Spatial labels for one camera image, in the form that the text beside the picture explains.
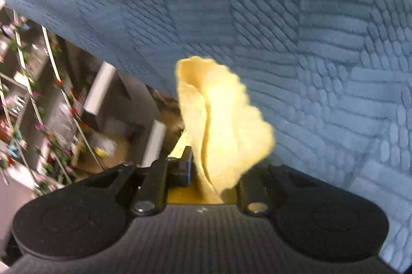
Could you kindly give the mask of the blue textured tablecloth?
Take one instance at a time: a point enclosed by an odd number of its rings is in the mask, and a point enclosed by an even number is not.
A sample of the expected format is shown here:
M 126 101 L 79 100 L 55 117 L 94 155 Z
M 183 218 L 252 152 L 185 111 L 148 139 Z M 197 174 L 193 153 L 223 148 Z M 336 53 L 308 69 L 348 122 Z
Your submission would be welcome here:
M 272 162 L 377 203 L 411 267 L 411 0 L 6 0 L 156 89 L 213 58 L 276 130 Z

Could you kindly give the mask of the flower decorated shelf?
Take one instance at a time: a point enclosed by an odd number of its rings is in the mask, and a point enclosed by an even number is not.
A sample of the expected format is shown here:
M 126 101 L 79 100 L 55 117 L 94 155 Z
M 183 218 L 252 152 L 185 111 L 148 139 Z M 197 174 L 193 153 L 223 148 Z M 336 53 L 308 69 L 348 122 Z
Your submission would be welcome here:
M 83 153 L 105 166 L 82 120 L 66 41 L 1 1 L 1 182 L 41 196 L 76 182 Z

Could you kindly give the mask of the yellow cleaning cloth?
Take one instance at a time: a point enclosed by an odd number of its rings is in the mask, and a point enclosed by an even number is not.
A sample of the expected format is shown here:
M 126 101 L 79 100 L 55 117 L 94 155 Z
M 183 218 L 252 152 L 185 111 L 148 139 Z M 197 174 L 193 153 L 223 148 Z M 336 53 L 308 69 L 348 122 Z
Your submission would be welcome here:
M 170 189 L 167 201 L 233 203 L 241 177 L 275 148 L 274 128 L 228 67 L 192 56 L 177 62 L 175 76 L 184 131 L 171 156 L 190 146 L 195 169 L 190 186 Z

